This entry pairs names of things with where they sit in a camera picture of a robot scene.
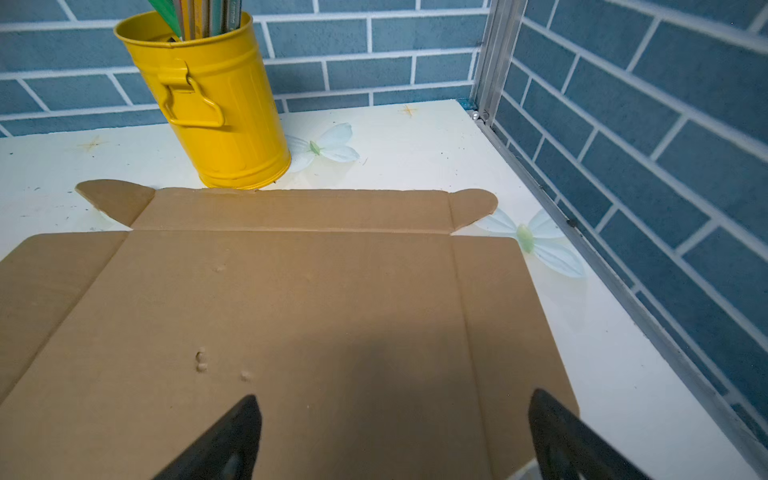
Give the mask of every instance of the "table surface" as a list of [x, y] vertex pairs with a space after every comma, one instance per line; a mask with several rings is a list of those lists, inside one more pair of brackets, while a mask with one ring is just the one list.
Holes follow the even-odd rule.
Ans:
[[[483, 188], [518, 224], [541, 209], [455, 101], [281, 119], [286, 134], [305, 140], [350, 123], [348, 145], [360, 159], [338, 164], [318, 158], [267, 189]], [[203, 187], [166, 124], [2, 138], [0, 172], [0, 257], [37, 233], [126, 230], [74, 192], [80, 181]], [[586, 276], [580, 279], [550, 270], [533, 255], [525, 259], [590, 427], [656, 480], [757, 478], [583, 259]]]

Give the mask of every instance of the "bucket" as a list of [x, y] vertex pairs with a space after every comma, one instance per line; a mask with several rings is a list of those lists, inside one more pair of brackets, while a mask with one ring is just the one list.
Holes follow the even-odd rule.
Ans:
[[208, 187], [264, 187], [290, 166], [253, 20], [245, 12], [241, 25], [176, 42], [168, 41], [173, 31], [157, 12], [114, 28]]

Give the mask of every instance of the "bucket base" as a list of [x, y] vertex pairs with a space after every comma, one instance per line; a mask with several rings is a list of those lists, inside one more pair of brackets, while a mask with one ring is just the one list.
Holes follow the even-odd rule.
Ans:
[[283, 167], [280, 171], [278, 171], [272, 177], [269, 177], [266, 180], [262, 180], [255, 184], [247, 185], [245, 187], [222, 187], [221, 185], [215, 185], [215, 184], [212, 184], [211, 182], [206, 181], [202, 175], [199, 175], [199, 177], [200, 177], [200, 181], [203, 182], [203, 185], [205, 185], [208, 188], [233, 188], [235, 190], [256, 190], [257, 188], [266, 187], [267, 185], [276, 182], [277, 179], [282, 177], [288, 171], [289, 168], [290, 168], [290, 162], [288, 162], [288, 164], [286, 164], [285, 167]]

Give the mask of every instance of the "white flower petal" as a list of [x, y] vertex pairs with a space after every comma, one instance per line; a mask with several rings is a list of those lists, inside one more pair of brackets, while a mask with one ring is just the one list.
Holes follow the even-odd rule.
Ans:
[[320, 148], [341, 147], [352, 138], [352, 125], [338, 124], [320, 135], [317, 146]]
[[581, 260], [568, 248], [551, 240], [539, 240], [538, 238], [534, 239], [533, 244], [533, 254], [555, 272], [571, 278], [584, 276], [584, 266], [581, 264]]
[[517, 225], [501, 208], [497, 208], [494, 213], [476, 221], [475, 225], [489, 232], [505, 233], [512, 238], [517, 238]]
[[290, 167], [288, 167], [288, 173], [292, 174], [297, 171], [304, 170], [312, 163], [315, 157], [316, 155], [311, 151], [304, 151], [299, 154], [292, 153], [290, 159]]
[[288, 150], [290, 150], [292, 155], [310, 151], [310, 143], [301, 138], [294, 137], [293, 135], [286, 135], [286, 141], [288, 142]]
[[552, 220], [543, 208], [531, 218], [528, 224], [534, 238], [562, 238], [565, 237], [563, 230]]
[[321, 148], [320, 154], [328, 160], [337, 161], [342, 164], [355, 161], [360, 158], [360, 154], [358, 154], [352, 147]]

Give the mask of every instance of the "butterfly-shaped flower decal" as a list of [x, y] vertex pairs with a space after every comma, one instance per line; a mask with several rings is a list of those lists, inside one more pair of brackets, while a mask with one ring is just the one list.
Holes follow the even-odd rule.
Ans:
[[307, 168], [316, 157], [325, 157], [340, 163], [353, 162], [360, 158], [354, 148], [345, 145], [352, 138], [352, 125], [338, 124], [328, 129], [317, 141], [302, 140], [286, 135], [291, 154], [289, 173]]
[[512, 237], [520, 243], [525, 253], [533, 253], [544, 265], [565, 276], [581, 278], [584, 276], [584, 266], [575, 253], [556, 242], [555, 239], [565, 237], [565, 234], [554, 224], [554, 221], [543, 209], [531, 218], [528, 225], [519, 226], [503, 210], [496, 211], [475, 222], [475, 225], [503, 237]]

